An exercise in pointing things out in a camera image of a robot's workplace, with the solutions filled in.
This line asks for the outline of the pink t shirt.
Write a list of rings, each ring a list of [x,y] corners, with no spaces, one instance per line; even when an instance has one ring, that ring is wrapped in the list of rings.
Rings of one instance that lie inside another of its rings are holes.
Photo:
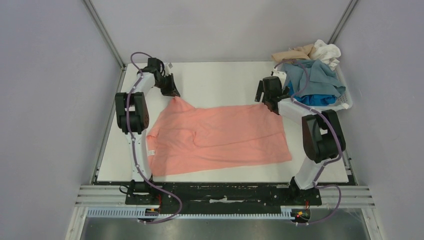
[[[292,160],[283,119],[264,104],[196,108],[174,97],[146,141],[155,177]]]

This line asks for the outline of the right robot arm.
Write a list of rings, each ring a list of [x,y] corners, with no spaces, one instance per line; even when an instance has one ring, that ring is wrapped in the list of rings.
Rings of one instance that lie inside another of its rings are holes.
[[[338,114],[333,109],[319,110],[289,97],[279,77],[268,76],[258,82],[255,101],[301,125],[305,160],[289,184],[289,199],[302,204],[317,187],[324,168],[341,160],[346,141]]]

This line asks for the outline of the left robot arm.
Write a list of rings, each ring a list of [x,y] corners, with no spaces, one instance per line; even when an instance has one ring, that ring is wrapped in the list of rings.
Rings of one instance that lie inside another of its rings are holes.
[[[150,124],[150,116],[146,96],[152,88],[158,88],[165,97],[180,97],[181,94],[171,71],[172,64],[166,64],[150,55],[147,57],[147,64],[143,68],[133,60],[131,61],[137,69],[136,80],[129,90],[115,94],[114,103],[116,123],[129,144],[133,163],[133,179],[126,194],[132,195],[133,189],[141,187],[137,197],[144,204],[152,204],[157,198],[157,191],[164,190],[151,180],[153,174],[147,150],[147,128]]]

